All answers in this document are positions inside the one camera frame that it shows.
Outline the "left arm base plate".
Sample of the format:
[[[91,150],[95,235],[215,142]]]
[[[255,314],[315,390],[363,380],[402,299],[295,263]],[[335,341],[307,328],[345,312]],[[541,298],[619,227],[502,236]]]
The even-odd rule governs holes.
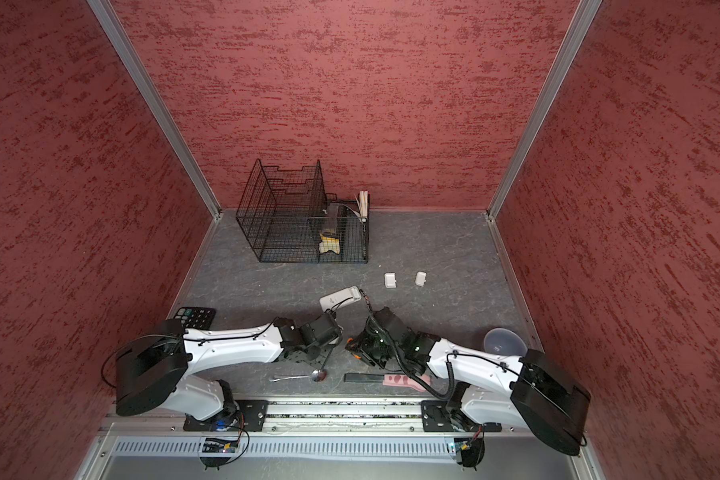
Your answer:
[[[266,400],[241,400],[225,406],[221,412],[207,420],[185,416],[186,432],[261,432],[270,403]]]

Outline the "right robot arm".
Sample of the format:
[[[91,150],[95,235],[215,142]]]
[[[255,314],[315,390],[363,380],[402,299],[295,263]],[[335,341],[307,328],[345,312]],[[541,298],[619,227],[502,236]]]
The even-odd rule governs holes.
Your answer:
[[[412,330],[387,307],[369,314],[346,350],[373,367],[395,362],[414,384],[451,403],[461,422],[525,428],[569,456],[586,445],[591,394],[542,351],[507,356],[469,349]]]

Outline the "white battery cover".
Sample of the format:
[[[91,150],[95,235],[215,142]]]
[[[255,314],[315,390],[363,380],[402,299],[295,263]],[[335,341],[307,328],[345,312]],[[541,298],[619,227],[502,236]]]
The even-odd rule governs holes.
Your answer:
[[[419,271],[415,276],[415,285],[418,287],[423,287],[426,282],[426,276],[427,274],[423,271]]]
[[[385,273],[384,274],[384,285],[388,289],[393,289],[396,287],[396,275],[394,273]]]

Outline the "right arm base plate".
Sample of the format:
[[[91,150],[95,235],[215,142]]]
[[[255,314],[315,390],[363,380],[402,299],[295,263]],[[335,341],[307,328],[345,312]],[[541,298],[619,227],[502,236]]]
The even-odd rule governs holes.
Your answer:
[[[497,433],[503,430],[500,423],[478,424],[471,420],[455,401],[423,400],[420,403],[423,430],[425,432],[483,432]]]

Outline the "orange black screwdriver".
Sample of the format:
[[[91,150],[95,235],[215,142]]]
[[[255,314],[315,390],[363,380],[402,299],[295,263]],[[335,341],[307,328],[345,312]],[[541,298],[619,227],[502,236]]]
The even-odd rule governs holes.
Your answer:
[[[349,338],[345,344],[345,349],[358,358],[364,355],[363,341],[361,339]]]

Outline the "grey white remote control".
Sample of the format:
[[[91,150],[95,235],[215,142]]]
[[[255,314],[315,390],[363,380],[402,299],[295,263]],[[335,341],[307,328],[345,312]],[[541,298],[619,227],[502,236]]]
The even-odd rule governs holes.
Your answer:
[[[357,286],[351,286],[320,298],[319,303],[322,311],[336,311],[342,307],[349,306],[362,299]]]

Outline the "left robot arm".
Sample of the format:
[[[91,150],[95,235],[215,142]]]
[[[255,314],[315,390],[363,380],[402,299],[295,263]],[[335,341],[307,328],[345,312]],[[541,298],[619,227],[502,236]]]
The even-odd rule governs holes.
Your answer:
[[[236,411],[226,381],[209,381],[202,372],[238,364],[292,362],[320,369],[342,339],[331,310],[298,326],[277,317],[247,329],[199,330],[168,320],[157,333],[143,335],[112,355],[115,412],[131,417],[155,409],[213,423]]]

